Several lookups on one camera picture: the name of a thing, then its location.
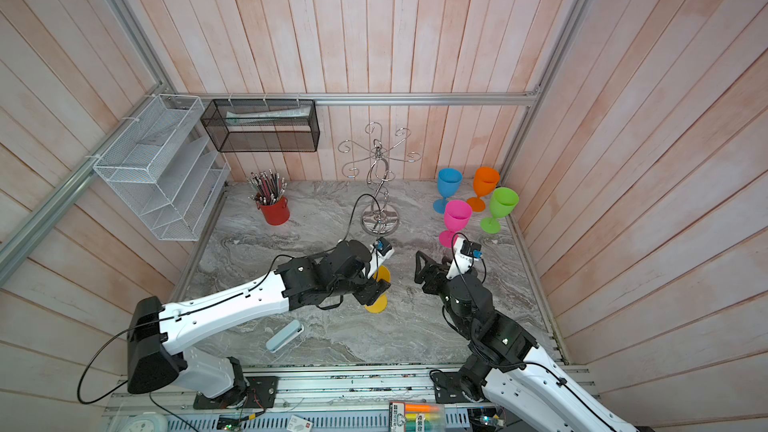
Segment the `yellow wine glass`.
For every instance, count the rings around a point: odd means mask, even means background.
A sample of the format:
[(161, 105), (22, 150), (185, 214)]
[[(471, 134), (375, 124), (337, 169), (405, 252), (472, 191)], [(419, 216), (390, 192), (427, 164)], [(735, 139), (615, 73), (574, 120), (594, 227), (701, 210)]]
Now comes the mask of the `yellow wine glass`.
[[(373, 278), (378, 284), (391, 284), (391, 273), (386, 266), (379, 266)], [(372, 314), (383, 312), (388, 305), (388, 298), (385, 291), (381, 291), (376, 300), (371, 305), (365, 305), (366, 311)]]

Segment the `pink wine glass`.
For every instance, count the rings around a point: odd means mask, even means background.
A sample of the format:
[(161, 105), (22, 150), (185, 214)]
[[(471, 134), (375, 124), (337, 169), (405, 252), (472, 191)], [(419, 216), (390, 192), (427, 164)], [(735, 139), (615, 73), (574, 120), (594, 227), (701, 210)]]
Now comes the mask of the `pink wine glass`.
[(467, 226), (472, 214), (473, 210), (467, 202), (462, 200), (448, 202), (443, 214), (446, 230), (439, 235), (440, 244), (451, 248), (454, 234), (461, 232)]

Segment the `blue wine glass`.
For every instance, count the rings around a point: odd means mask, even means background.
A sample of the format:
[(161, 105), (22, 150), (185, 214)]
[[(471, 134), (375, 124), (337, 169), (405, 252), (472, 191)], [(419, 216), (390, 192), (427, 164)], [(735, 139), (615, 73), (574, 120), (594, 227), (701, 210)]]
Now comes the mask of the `blue wine glass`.
[(458, 191), (462, 180), (463, 175), (457, 169), (444, 168), (438, 172), (437, 190), (441, 198), (433, 203), (433, 209), (437, 213), (444, 213), (448, 199)]

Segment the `green wine glass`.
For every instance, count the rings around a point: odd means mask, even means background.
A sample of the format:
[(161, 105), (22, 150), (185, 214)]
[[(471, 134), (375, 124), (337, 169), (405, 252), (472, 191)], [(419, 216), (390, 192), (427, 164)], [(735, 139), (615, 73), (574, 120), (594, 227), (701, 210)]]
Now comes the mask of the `green wine glass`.
[(514, 190), (507, 187), (495, 189), (488, 206), (490, 216), (481, 220), (481, 229), (488, 234), (499, 233), (499, 220), (510, 215), (518, 203), (519, 196)]

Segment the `orange wine glass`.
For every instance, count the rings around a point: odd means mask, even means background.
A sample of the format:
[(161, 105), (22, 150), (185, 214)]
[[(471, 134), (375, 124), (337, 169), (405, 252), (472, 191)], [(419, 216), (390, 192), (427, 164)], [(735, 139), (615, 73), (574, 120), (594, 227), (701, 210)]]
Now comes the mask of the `orange wine glass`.
[(483, 198), (490, 195), (496, 189), (499, 180), (500, 174), (493, 168), (480, 167), (475, 172), (473, 179), (475, 196), (467, 200), (467, 204), (473, 212), (479, 213), (485, 210), (486, 205)]

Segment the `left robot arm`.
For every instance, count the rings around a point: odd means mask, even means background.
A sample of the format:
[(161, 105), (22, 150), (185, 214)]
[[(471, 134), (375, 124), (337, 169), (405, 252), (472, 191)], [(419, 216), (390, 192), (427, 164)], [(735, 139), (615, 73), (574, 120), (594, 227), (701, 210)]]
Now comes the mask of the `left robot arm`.
[(385, 238), (366, 246), (342, 240), (334, 248), (292, 257), (250, 282), (185, 302), (141, 300), (127, 332), (127, 390), (149, 394), (174, 385), (197, 392), (219, 408), (241, 405), (251, 386), (240, 361), (217, 357), (197, 343), (257, 318), (321, 306), (331, 298), (353, 296), (373, 305), (389, 288), (375, 274), (393, 254)]

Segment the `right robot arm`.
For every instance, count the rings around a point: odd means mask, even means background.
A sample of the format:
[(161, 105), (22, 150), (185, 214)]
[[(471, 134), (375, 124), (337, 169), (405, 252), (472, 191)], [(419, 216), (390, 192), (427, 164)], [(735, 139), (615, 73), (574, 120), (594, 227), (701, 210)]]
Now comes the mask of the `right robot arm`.
[(472, 267), (449, 273), (419, 251), (414, 281), (437, 296), (449, 326), (468, 341), (455, 373), (433, 372), (438, 390), (470, 402), (488, 401), (536, 431), (640, 431), (603, 406), (549, 356), (522, 325), (498, 311)]

